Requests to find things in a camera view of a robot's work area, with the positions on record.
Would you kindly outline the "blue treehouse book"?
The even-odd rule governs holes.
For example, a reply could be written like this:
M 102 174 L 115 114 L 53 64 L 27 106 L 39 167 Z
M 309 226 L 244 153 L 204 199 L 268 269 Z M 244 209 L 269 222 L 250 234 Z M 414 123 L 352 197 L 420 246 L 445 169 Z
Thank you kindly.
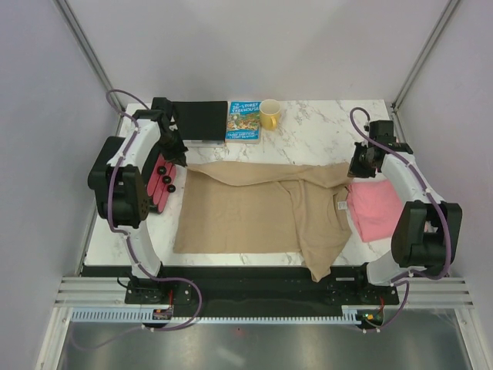
M 260 142 L 260 101 L 232 101 L 226 121 L 227 143 Z

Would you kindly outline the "beige t shirt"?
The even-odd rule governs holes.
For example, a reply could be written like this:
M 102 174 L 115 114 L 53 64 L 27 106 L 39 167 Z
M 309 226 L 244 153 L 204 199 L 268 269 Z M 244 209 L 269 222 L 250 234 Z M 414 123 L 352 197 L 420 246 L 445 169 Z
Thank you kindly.
M 173 250 L 177 254 L 299 252 L 313 281 L 352 235 L 339 209 L 347 162 L 324 166 L 218 161 L 191 164 Z

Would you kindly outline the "aluminium front rail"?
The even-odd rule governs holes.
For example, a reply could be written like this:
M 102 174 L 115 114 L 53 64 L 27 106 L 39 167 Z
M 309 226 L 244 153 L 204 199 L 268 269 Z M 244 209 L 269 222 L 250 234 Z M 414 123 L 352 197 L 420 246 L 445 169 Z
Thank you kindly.
M 170 304 L 127 304 L 127 284 L 130 279 L 117 277 L 65 277 L 55 298 L 57 307 L 122 307 L 167 306 Z M 468 286 L 461 278 L 447 277 L 440 281 L 412 278 L 408 284 L 394 287 L 400 304 L 406 301 L 410 308 L 455 308 L 470 306 L 472 299 Z M 383 305 L 393 308 L 397 305 Z M 344 306 L 363 308 L 364 306 Z

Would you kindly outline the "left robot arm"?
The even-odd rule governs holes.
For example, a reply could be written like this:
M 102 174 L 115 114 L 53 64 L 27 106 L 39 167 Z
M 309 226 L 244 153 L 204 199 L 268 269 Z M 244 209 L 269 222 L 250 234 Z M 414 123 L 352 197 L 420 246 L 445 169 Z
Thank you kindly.
M 151 107 L 133 115 L 123 114 L 134 127 L 125 137 L 110 136 L 104 142 L 88 175 L 99 216 L 126 244 L 132 275 L 148 278 L 142 293 L 152 303 L 166 300 L 169 285 L 159 278 L 158 258 L 147 227 L 150 197 L 143 170 L 152 153 L 173 165 L 186 166 L 187 148 L 173 118 L 173 103 L 165 97 L 153 99 Z

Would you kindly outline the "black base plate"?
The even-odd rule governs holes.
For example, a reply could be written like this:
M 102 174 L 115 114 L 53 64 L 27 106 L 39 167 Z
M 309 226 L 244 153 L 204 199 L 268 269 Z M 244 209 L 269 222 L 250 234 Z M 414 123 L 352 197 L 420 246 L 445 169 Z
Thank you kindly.
M 162 282 L 131 277 L 127 304 L 170 304 L 189 317 L 336 316 L 344 306 L 397 305 L 395 288 L 374 286 L 361 267 L 334 267 L 315 282 L 305 267 L 166 267 Z

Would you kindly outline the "aluminium frame post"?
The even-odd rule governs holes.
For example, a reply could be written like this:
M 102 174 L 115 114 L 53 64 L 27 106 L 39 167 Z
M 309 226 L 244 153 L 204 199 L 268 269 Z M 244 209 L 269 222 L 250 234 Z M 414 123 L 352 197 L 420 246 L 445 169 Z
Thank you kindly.
M 96 52 L 94 51 L 69 2 L 66 0 L 54 0 L 53 3 L 59 10 L 64 22 L 69 27 L 72 36 L 76 40 L 79 48 L 82 50 L 82 54 L 85 56 L 92 71 L 95 73 L 100 85 L 105 91 L 113 89 L 113 85 L 110 82 L 105 69 L 99 61 Z
M 410 72 L 407 74 L 407 77 L 405 78 L 395 99 L 391 103 L 391 108 L 393 112 L 396 113 L 401 108 L 405 98 L 411 90 L 411 87 L 414 85 L 414 82 L 418 78 L 425 63 L 431 56 L 431 53 L 434 51 L 435 47 L 439 43 L 441 37 L 443 36 L 446 28 L 448 27 L 461 3 L 462 0 L 449 0 L 446 2 L 446 5 L 441 11 L 438 20 L 435 22 L 431 33 L 427 37 L 423 47 L 421 48 L 421 51 L 415 59 Z

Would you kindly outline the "pink folded t shirt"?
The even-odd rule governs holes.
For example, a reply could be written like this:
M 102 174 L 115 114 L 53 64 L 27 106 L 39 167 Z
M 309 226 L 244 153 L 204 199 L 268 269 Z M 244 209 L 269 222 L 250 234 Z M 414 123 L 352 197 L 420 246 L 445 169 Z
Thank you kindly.
M 404 208 L 389 180 L 351 183 L 347 205 L 364 243 L 392 237 Z

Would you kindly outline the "yellow mug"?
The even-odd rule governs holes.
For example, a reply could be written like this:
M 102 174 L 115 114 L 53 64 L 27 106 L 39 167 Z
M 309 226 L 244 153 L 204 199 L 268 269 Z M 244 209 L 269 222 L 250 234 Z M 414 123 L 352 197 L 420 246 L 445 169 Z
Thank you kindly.
M 265 130 L 275 130 L 280 120 L 280 103 L 266 99 L 259 106 L 260 124 Z

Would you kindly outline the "right aluminium frame post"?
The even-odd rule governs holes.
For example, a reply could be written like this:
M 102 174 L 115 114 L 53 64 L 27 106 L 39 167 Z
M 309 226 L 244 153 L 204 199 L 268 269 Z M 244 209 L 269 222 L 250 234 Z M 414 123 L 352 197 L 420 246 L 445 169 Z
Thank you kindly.
M 461 3 L 462 0 L 449 0 L 446 2 L 446 5 L 441 11 L 438 20 L 435 22 L 431 33 L 427 37 L 423 47 L 421 48 L 421 51 L 415 59 L 410 72 L 407 74 L 407 77 L 405 78 L 395 99 L 391 103 L 391 108 L 393 112 L 396 113 L 401 108 L 405 98 L 411 90 L 411 87 L 414 85 L 414 82 L 418 78 L 425 63 L 431 56 L 431 53 L 434 51 L 435 47 L 439 43 L 441 37 L 443 36 L 446 28 L 448 27 Z

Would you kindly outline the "left aluminium frame post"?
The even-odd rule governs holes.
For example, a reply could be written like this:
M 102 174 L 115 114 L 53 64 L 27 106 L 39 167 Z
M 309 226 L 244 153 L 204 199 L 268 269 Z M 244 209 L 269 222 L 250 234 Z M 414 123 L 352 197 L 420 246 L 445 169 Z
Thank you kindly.
M 59 10 L 64 22 L 69 27 L 72 36 L 76 40 L 79 48 L 82 50 L 82 54 L 85 56 L 92 71 L 95 73 L 100 85 L 105 91 L 113 89 L 113 85 L 110 82 L 105 69 L 99 61 L 96 52 L 94 51 L 69 2 L 66 0 L 54 0 L 53 3 Z

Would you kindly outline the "black notebook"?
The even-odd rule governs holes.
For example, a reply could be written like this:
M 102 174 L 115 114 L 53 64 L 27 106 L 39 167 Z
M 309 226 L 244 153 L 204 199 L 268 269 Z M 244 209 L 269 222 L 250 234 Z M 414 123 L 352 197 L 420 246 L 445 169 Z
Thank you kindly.
M 223 146 L 227 117 L 227 101 L 173 103 L 174 122 L 188 147 Z

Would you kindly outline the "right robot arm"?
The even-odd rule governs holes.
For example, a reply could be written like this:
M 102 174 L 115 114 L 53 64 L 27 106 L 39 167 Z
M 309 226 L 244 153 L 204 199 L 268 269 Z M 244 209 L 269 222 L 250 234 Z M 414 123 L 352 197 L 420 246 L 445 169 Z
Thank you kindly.
M 364 264 L 365 277 L 352 286 L 354 297 L 367 304 L 380 295 L 381 286 L 407 277 L 443 278 L 455 257 L 462 209 L 431 188 L 415 163 L 412 149 L 397 141 L 393 121 L 370 120 L 359 134 L 363 141 L 355 144 L 347 175 L 361 184 L 372 184 L 381 173 L 397 194 L 391 249 Z

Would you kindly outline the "black pink drawer unit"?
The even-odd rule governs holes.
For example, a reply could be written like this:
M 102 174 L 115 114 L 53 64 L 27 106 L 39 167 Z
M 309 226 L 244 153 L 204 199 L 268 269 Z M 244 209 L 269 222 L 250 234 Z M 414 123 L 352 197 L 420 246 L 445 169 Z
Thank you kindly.
M 124 139 L 111 136 L 106 139 L 88 175 L 89 189 L 96 197 L 96 208 L 101 218 L 108 216 L 108 192 L 113 166 L 109 164 L 123 147 Z M 141 170 L 127 170 L 121 166 L 113 191 L 113 222 L 121 224 L 149 212 L 161 214 L 169 195 L 176 191 L 176 165 L 167 162 L 155 144 Z

